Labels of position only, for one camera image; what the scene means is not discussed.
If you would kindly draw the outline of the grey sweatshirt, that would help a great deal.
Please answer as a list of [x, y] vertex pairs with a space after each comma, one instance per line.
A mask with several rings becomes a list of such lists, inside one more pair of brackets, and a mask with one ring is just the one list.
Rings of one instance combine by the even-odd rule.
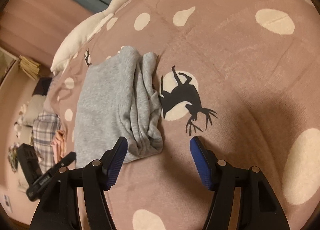
[[74, 149], [81, 168], [111, 150], [118, 138], [128, 142], [125, 162], [159, 154], [162, 107], [153, 88], [157, 56], [125, 46], [88, 68], [76, 108]]

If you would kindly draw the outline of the orange crumpled garment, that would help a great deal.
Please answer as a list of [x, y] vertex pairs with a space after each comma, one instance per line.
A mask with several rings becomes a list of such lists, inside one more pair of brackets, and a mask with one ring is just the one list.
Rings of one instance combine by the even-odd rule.
[[67, 153], [66, 136], [64, 131], [56, 131], [51, 142], [51, 146], [53, 150], [54, 162], [57, 164], [66, 156]]

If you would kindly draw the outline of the blue plaid garment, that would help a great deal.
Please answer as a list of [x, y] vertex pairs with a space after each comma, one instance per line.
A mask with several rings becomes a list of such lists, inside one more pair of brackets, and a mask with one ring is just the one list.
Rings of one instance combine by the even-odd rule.
[[33, 122], [33, 143], [43, 173], [55, 165], [52, 141], [61, 127], [57, 114], [46, 111], [39, 113]]

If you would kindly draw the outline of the white pillow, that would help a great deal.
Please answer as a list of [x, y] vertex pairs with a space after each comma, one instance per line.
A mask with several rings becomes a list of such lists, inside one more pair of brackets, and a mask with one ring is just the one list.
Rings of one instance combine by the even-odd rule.
[[21, 122], [25, 126], [32, 126], [39, 113], [43, 111], [43, 104], [46, 96], [33, 95], [28, 103], [21, 106], [19, 115], [22, 116]]

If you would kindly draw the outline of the yellow tasselled cloth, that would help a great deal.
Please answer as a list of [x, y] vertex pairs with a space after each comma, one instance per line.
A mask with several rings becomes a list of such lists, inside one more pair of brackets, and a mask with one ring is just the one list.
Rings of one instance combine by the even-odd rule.
[[20, 69], [32, 80], [37, 80], [39, 77], [41, 64], [33, 59], [25, 56], [19, 57]]

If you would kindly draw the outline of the white goose plush toy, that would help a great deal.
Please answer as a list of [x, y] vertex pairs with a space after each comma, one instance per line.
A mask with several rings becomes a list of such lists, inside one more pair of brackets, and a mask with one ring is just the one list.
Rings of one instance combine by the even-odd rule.
[[77, 25], [63, 40], [54, 56], [51, 72], [57, 75], [65, 70], [69, 60], [74, 57], [79, 49], [94, 34], [98, 33], [103, 26], [114, 14], [129, 0], [111, 0], [107, 9], [98, 12]]

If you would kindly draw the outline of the pink polka dot duvet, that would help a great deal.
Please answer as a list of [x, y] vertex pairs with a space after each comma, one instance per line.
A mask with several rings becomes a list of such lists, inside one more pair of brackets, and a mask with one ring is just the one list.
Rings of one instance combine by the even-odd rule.
[[103, 153], [111, 67], [124, 46], [157, 54], [161, 153], [125, 164], [105, 194], [117, 229], [202, 229], [212, 192], [189, 142], [235, 167], [262, 169], [291, 229], [319, 214], [319, 13], [311, 0], [131, 0], [106, 22], [50, 92], [67, 148], [85, 166]]

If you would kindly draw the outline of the white wall socket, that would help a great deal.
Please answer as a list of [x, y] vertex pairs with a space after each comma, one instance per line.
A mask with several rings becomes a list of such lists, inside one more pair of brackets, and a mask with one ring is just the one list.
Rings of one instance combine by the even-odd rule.
[[12, 206], [10, 202], [10, 197], [8, 197], [6, 194], [4, 194], [4, 207], [7, 212], [12, 213]]

